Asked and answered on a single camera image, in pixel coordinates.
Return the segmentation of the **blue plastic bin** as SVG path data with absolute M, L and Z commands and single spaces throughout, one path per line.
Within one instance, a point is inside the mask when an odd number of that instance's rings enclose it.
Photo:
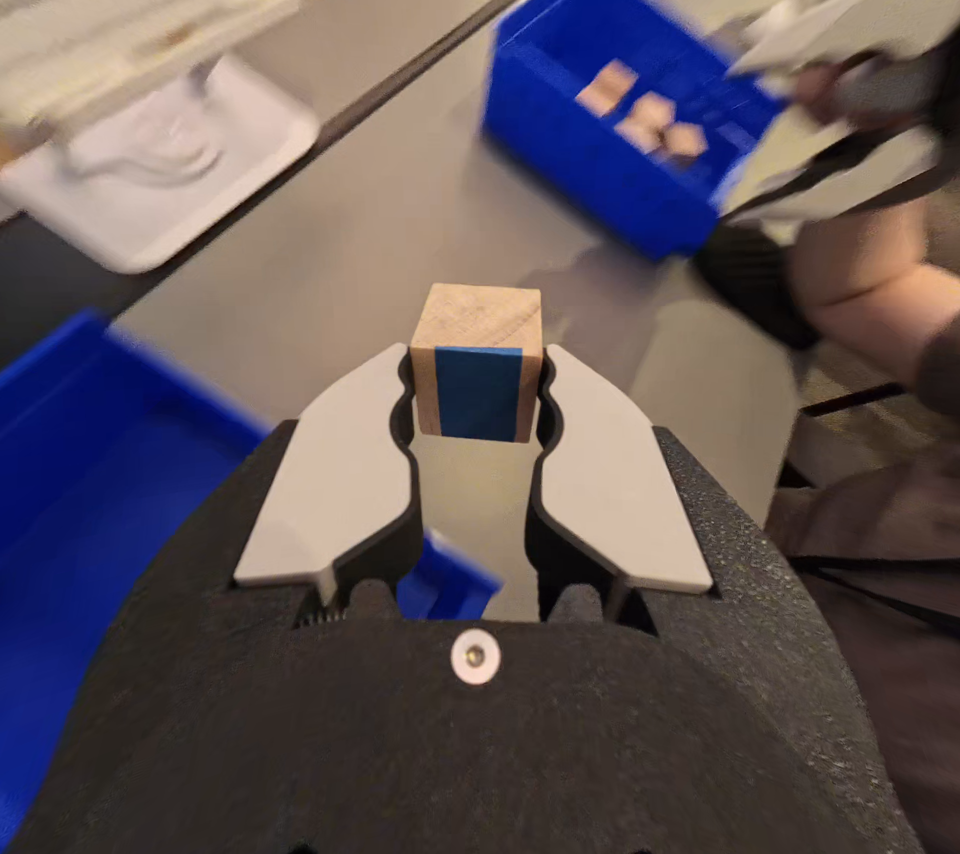
M 239 587 L 297 421 L 254 425 L 95 317 L 2 373 L 2 852 L 457 852 L 459 557 L 393 594 Z
M 483 129 L 511 158 L 654 261 L 695 254 L 786 101 L 659 0 L 524 0 L 496 30 Z M 575 101 L 610 61 L 639 75 L 608 116 Z M 648 91 L 700 126 L 708 149 L 689 168 L 643 155 L 616 125 Z

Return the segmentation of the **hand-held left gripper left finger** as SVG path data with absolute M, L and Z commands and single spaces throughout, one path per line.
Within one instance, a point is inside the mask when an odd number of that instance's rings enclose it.
M 392 594 L 423 553 L 409 348 L 395 343 L 301 412 L 234 569 L 239 587 L 306 585 L 346 604 Z

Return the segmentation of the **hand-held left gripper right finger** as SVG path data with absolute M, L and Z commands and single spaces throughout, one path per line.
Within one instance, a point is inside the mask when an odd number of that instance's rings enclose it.
M 525 553 L 557 585 L 602 595 L 703 596 L 714 578 L 655 428 L 623 391 L 558 344 L 538 388 Z

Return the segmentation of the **black pad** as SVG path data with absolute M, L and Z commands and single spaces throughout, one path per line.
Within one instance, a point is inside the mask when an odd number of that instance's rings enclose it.
M 786 254 L 757 227 L 721 225 L 693 256 L 692 265 L 727 307 L 782 346 L 807 352 L 821 336 L 793 299 Z

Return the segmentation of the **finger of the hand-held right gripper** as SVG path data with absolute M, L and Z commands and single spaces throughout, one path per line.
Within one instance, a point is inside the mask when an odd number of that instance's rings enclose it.
M 852 132 L 804 164 L 762 181 L 752 197 L 723 216 L 722 224 L 831 220 L 930 173 L 942 146 L 930 128 Z
M 944 42 L 958 17 L 959 0 L 781 0 L 749 30 L 750 46 L 728 73 L 789 75 L 870 52 L 911 59 Z

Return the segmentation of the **person's right forearm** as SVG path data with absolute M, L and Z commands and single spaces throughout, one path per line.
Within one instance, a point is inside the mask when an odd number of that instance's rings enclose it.
M 806 222 L 787 259 L 791 294 L 810 325 L 908 388 L 959 311 L 957 275 L 928 258 L 928 213 L 920 198 Z

